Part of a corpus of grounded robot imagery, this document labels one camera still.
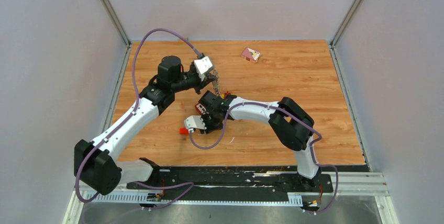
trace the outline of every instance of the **white wall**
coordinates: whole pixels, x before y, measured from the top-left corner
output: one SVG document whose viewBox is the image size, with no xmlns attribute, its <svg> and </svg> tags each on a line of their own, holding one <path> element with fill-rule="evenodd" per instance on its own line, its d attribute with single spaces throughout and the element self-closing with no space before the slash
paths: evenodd
<svg viewBox="0 0 444 224">
<path fill-rule="evenodd" d="M 339 43 L 365 150 L 401 223 L 442 223 L 444 2 L 364 0 Z"/>
<path fill-rule="evenodd" d="M 167 27 L 191 39 L 332 39 L 353 0 L 110 0 L 128 36 Z M 162 33 L 150 39 L 171 39 Z"/>
<path fill-rule="evenodd" d="M 124 55 L 99 0 L 0 0 L 0 223 L 60 223 Z"/>
</svg>

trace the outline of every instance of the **small package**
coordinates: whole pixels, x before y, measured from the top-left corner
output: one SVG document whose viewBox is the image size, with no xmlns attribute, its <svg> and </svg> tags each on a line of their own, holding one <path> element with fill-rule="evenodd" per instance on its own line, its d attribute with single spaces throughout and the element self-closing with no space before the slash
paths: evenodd
<svg viewBox="0 0 444 224">
<path fill-rule="evenodd" d="M 261 56 L 260 52 L 250 49 L 250 48 L 245 48 L 242 52 L 242 55 L 241 55 L 241 57 L 243 59 L 248 60 L 253 63 L 257 63 L 260 56 Z"/>
</svg>

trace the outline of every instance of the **wood grain surface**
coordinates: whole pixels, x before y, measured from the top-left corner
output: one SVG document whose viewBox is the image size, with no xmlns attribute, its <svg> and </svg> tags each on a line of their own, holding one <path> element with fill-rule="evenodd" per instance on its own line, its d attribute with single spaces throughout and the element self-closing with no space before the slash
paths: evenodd
<svg viewBox="0 0 444 224">
<path fill-rule="evenodd" d="M 194 41 L 210 56 L 219 73 L 221 91 L 263 102 L 293 98 L 315 121 L 323 140 L 315 145 L 320 163 L 363 164 L 363 156 L 338 82 L 327 44 L 323 40 Z M 116 121 L 135 100 L 130 59 L 114 115 Z M 258 63 L 240 57 L 245 47 L 262 53 Z M 139 90 L 157 74 L 162 57 L 177 55 L 187 71 L 194 52 L 183 42 L 146 42 L 136 64 Z M 221 143 L 210 150 L 194 147 L 188 135 L 179 135 L 183 120 L 197 115 L 200 99 L 194 90 L 176 94 L 175 102 L 148 124 L 126 147 L 120 161 L 140 157 L 159 165 L 289 165 L 293 152 L 280 143 L 270 126 L 251 121 L 229 121 Z M 199 145 L 213 144 L 220 131 L 193 135 Z"/>
</svg>

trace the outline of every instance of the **gray floor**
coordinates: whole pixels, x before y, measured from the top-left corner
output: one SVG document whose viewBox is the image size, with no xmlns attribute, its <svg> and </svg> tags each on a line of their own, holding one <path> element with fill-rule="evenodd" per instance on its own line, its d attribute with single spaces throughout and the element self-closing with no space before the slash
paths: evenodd
<svg viewBox="0 0 444 224">
<path fill-rule="evenodd" d="M 324 203 L 328 201 L 328 197 L 323 197 Z M 171 205 L 152 212 L 139 209 L 138 204 L 87 204 L 83 213 L 84 223 L 381 223 L 376 202 L 371 196 L 339 196 L 327 212 L 317 216 L 302 213 L 299 208 L 294 207 Z M 135 211 L 117 218 L 131 210 Z"/>
</svg>

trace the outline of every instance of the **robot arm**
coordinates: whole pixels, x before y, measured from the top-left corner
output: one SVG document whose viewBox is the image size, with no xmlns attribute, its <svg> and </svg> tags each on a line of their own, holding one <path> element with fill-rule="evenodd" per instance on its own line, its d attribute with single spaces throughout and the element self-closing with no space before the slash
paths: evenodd
<svg viewBox="0 0 444 224">
<path fill-rule="evenodd" d="M 248 104 L 249 102 L 260 103 L 265 107 L 251 105 Z M 305 177 L 311 186 L 317 184 L 321 171 L 313 162 L 309 148 L 309 143 L 313 140 L 313 133 L 293 119 L 287 121 L 286 114 L 283 112 L 270 108 L 285 109 L 303 123 L 313 127 L 313 119 L 292 99 L 284 97 L 279 102 L 266 103 L 234 95 L 221 98 L 207 91 L 199 103 L 204 108 L 202 115 L 190 116 L 185 120 L 185 127 L 190 132 L 193 132 L 195 128 L 199 129 L 201 133 L 222 129 L 225 114 L 228 111 L 228 119 L 230 120 L 246 119 L 269 124 L 280 142 L 293 151 L 297 160 L 298 173 Z"/>
<path fill-rule="evenodd" d="M 81 140 L 76 144 L 74 175 L 77 175 L 86 155 L 105 140 L 88 159 L 80 176 L 81 181 L 106 195 L 118 184 L 148 180 L 153 171 L 151 164 L 145 160 L 117 162 L 121 152 L 137 133 L 174 102 L 176 92 L 194 88 L 200 94 L 207 84 L 217 81 L 217 77 L 212 74 L 213 69 L 209 57 L 202 56 L 194 60 L 187 72 L 184 72 L 178 57 L 164 57 L 158 66 L 158 74 L 140 92 L 138 104 L 134 103 L 111 127 L 91 142 Z"/>
</svg>

